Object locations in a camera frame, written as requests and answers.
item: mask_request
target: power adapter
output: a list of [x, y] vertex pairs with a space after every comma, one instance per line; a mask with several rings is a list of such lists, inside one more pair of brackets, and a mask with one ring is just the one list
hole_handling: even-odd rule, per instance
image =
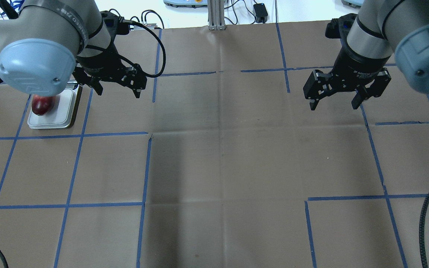
[[252, 6], [252, 13], [256, 16], [257, 23], [266, 23], [267, 22], [267, 10], [264, 3], [254, 4]]

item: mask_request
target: white floor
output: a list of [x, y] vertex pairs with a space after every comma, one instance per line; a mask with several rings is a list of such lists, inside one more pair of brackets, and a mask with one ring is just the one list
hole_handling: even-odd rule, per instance
[[[143, 10], [155, 10], [163, 19], [166, 28], [187, 28], [207, 25], [208, 9], [199, 7], [169, 7], [163, 0], [95, 0], [100, 10], [117, 9], [122, 16], [130, 18], [140, 17]], [[247, 7], [252, 10], [253, 0], [245, 0]], [[276, 22], [274, 0], [257, 0], [264, 3], [269, 13], [268, 22]], [[311, 20], [330, 20], [348, 13], [357, 13], [359, 9], [342, 5], [340, 0], [277, 0], [279, 22], [306, 22]], [[252, 15], [246, 10], [242, 1], [235, 5], [240, 24], [250, 24]], [[233, 10], [229, 8], [225, 16], [235, 21]], [[150, 14], [149, 23], [160, 25], [158, 17]]]

